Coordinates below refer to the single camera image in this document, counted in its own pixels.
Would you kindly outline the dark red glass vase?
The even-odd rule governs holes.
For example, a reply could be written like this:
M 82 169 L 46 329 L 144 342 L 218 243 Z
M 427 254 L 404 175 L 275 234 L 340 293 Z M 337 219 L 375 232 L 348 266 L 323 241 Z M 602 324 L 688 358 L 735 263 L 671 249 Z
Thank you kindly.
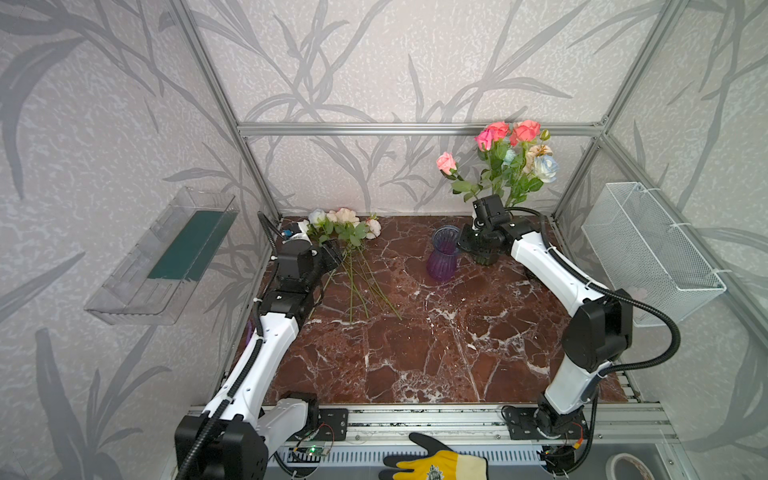
M 472 256 L 477 264 L 491 266 L 499 259 L 500 245 L 497 241 L 484 239 L 477 240 L 474 244 L 474 253 Z

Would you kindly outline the purple glass vase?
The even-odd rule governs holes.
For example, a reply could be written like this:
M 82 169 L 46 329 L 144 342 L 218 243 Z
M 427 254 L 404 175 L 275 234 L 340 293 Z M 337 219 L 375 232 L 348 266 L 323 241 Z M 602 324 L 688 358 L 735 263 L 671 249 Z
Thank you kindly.
M 452 225 L 442 226 L 432 235 L 433 251 L 427 260 L 426 269 L 435 281 L 446 282 L 454 276 L 460 255 L 459 237 L 459 228 Z

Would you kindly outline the magenta artificial rose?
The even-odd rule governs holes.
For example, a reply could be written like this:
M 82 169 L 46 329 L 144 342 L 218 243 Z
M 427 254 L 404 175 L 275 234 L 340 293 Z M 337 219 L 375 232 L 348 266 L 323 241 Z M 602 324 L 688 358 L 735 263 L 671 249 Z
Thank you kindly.
M 499 158 L 496 146 L 504 138 L 505 130 L 500 128 L 500 123 L 489 125 L 475 137 L 478 155 L 487 164 L 487 167 L 480 174 L 479 183 L 484 186 L 484 189 L 489 188 L 492 194 L 497 193 L 494 181 L 499 174 Z

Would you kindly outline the peach cream artificial flower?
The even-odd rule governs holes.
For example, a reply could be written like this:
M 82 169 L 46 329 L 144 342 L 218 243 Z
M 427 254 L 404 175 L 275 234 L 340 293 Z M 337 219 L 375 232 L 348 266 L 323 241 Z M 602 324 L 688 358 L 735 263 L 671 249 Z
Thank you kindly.
M 539 134 L 531 140 L 522 142 L 525 164 L 523 172 L 531 174 L 534 170 L 535 159 L 540 156 L 551 155 L 552 150 L 546 144 L 551 135 L 547 129 L 541 130 Z

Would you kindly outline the red pink artificial rose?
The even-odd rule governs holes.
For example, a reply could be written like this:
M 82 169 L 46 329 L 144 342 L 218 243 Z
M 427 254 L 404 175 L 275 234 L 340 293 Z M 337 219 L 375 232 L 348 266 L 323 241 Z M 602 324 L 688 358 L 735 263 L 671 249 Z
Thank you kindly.
M 510 192 L 506 201 L 507 206 L 520 204 L 527 198 L 534 178 L 533 168 L 536 156 L 535 153 L 531 154 L 529 150 L 538 145 L 540 133 L 541 125 L 533 120 L 518 122 L 512 128 L 511 149 L 509 151 L 513 155 L 510 164 L 512 173 L 510 175 Z

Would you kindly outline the light pink artificial rose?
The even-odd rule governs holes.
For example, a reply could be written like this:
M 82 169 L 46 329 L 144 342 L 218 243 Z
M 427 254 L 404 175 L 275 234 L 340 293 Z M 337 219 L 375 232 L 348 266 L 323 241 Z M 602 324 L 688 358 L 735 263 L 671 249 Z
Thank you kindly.
M 449 181 L 453 195 L 460 196 L 464 202 L 479 200 L 484 186 L 465 179 L 459 172 L 457 161 L 449 152 L 444 152 L 436 160 L 441 175 Z

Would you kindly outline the white blue artificial rose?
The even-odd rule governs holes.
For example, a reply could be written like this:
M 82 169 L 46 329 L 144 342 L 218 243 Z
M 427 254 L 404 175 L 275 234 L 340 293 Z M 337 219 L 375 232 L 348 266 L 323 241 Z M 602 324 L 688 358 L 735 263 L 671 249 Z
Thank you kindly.
M 529 193 L 539 191 L 545 184 L 556 180 L 559 165 L 551 155 L 534 157 L 527 162 L 521 173 L 516 177 L 510 190 L 509 206 L 523 203 Z

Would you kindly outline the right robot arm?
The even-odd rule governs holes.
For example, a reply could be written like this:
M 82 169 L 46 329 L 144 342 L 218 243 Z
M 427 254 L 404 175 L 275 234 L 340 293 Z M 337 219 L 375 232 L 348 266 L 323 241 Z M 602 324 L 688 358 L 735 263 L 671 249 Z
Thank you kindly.
M 564 358 L 535 409 L 504 409 L 512 436 L 532 434 L 558 439 L 582 418 L 584 406 L 598 398 L 601 380 L 617 371 L 652 368 L 670 360 L 681 346 L 677 324 L 659 309 L 633 299 L 624 290 L 611 290 L 589 277 L 560 254 L 547 236 L 546 218 L 531 218 L 525 209 L 515 217 L 497 195 L 473 202 L 473 220 L 461 231 L 458 247 L 484 264 L 507 254 L 526 267 L 561 302 L 571 320 L 561 337 Z M 661 320 L 670 331 L 669 346 L 656 357 L 620 364 L 631 347 L 633 313 L 642 310 Z

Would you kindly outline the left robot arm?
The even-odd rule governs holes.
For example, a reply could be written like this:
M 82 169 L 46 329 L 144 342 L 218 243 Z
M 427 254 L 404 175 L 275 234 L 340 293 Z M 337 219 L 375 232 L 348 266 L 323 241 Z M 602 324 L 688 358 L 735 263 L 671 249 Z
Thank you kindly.
M 281 445 L 317 428 L 313 394 L 291 394 L 268 412 L 262 406 L 283 357 L 321 301 L 315 291 L 323 276 L 342 259 L 335 240 L 317 244 L 295 234 L 281 245 L 244 352 L 202 413 L 185 416 L 176 428 L 177 478 L 261 479 Z

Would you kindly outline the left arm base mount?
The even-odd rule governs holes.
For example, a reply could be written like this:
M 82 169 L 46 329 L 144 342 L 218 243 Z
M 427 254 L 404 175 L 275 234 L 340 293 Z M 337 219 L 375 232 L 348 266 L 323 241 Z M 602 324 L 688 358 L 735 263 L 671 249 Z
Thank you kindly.
M 321 408 L 318 428 L 308 437 L 313 442 L 344 441 L 349 426 L 347 408 Z

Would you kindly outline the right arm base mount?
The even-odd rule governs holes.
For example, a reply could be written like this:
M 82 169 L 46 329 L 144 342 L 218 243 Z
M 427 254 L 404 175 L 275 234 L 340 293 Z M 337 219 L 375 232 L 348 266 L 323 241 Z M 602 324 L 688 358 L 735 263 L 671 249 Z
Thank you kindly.
M 582 407 L 561 415 L 548 406 L 505 405 L 501 415 L 512 440 L 583 440 L 589 429 Z

